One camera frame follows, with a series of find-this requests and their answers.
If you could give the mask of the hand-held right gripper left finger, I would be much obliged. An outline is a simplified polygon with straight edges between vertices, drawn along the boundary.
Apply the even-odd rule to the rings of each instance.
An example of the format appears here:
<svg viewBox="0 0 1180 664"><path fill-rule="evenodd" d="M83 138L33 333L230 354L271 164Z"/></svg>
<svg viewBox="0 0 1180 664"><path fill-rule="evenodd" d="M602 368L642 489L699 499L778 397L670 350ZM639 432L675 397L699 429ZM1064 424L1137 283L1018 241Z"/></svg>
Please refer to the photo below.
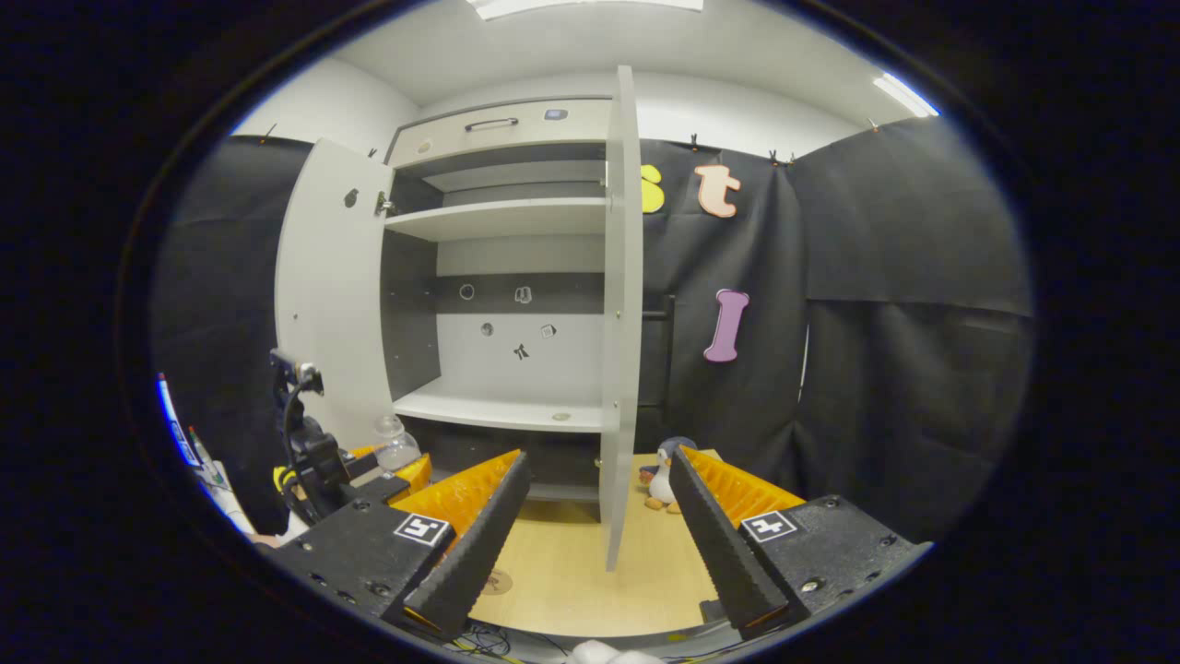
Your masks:
<svg viewBox="0 0 1180 664"><path fill-rule="evenodd" d="M454 639L489 584L530 491L524 451L412 489L399 476L346 491L335 512L274 548L287 576L375 622Z"/></svg>

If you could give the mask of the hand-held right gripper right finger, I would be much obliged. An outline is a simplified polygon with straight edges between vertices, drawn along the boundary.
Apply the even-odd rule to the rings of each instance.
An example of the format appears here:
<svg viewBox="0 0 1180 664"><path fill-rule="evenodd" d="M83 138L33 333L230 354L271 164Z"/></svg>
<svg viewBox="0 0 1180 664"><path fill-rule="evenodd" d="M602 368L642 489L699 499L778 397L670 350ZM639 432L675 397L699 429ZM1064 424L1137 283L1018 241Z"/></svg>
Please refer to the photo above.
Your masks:
<svg viewBox="0 0 1180 664"><path fill-rule="evenodd" d="M851 609L932 548L846 497L806 501L687 446L667 469L721 609L745 639Z"/></svg>

